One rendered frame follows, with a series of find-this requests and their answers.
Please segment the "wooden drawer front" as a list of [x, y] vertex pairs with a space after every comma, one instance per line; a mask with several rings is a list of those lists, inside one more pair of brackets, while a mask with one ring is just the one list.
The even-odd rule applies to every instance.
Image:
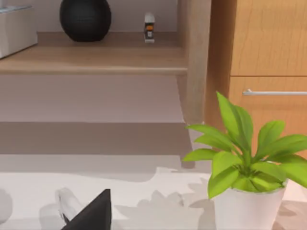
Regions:
[[260, 128], [271, 120], [283, 120], [282, 136], [307, 135], [307, 95], [244, 95], [242, 92], [307, 92], [307, 77], [232, 76], [230, 101], [244, 108], [253, 119], [252, 149], [255, 153]]

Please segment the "green plant in white pot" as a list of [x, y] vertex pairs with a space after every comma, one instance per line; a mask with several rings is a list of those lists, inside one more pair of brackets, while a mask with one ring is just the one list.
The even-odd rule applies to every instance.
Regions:
[[283, 136], [283, 120], [265, 123], [252, 149], [253, 120], [242, 107], [217, 93], [225, 131], [192, 124], [204, 144], [184, 161], [210, 161], [207, 196], [214, 204], [216, 230], [272, 230], [288, 181], [307, 188], [307, 135]]

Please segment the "orange wooden cupboard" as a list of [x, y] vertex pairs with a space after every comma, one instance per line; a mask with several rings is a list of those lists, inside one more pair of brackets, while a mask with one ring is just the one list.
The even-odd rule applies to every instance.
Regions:
[[231, 73], [231, 68], [236, 5], [237, 0], [212, 0], [207, 75], [208, 88], [206, 92], [208, 100], [206, 102], [205, 121], [218, 129], [223, 129], [224, 126], [220, 117], [216, 93], [220, 92], [229, 98], [230, 78], [234, 76]]

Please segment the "wooden cupboard door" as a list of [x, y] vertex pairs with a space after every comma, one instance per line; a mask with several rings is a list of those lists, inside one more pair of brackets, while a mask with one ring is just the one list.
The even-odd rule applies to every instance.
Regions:
[[307, 0], [237, 0], [231, 73], [307, 76]]

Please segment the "pale wooden open shelf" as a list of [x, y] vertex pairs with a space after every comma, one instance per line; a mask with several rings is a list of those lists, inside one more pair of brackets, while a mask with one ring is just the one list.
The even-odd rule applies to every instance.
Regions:
[[0, 59], [0, 155], [18, 169], [132, 156], [183, 159], [186, 125], [203, 123], [212, 0], [175, 0], [177, 28], [110, 32], [77, 43], [39, 32], [38, 43]]

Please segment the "white box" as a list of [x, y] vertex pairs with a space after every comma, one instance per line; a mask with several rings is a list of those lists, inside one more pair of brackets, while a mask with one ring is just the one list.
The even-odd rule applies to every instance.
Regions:
[[37, 43], [33, 6], [6, 6], [0, 9], [0, 59]]

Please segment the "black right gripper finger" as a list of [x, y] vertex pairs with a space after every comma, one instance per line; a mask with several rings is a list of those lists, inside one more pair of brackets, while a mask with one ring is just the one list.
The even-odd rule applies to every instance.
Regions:
[[111, 190], [104, 189], [88, 205], [82, 206], [68, 188], [61, 189], [61, 230], [111, 230]]

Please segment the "round black vase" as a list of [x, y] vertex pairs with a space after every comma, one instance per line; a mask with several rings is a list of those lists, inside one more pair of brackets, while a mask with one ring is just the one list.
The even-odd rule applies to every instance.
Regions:
[[112, 12], [107, 0], [62, 0], [59, 21], [75, 42], [98, 42], [107, 35]]

